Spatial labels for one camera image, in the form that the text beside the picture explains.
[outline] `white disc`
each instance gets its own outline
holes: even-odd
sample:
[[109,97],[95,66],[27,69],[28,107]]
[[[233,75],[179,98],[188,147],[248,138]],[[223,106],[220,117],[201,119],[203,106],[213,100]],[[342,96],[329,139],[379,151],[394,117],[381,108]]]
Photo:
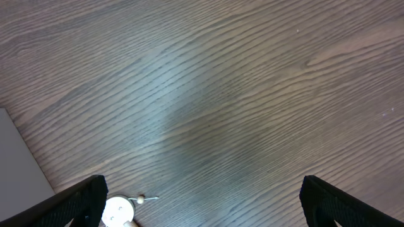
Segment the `white disc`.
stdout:
[[134,206],[126,197],[115,196],[107,199],[101,218],[107,227],[122,227],[126,221],[132,221],[133,218]]

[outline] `gray panel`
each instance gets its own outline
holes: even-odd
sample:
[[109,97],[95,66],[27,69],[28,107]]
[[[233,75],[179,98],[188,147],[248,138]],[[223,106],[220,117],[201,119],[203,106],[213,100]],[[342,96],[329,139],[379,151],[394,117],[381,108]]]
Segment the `gray panel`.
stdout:
[[0,108],[0,221],[53,195],[7,111]]

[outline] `wood grain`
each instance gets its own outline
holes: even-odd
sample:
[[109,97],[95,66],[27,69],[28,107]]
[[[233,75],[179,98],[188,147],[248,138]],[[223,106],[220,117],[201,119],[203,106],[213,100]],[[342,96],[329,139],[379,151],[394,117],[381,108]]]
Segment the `wood grain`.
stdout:
[[315,174],[404,221],[404,2],[0,3],[0,105],[56,192],[143,226],[305,226]]

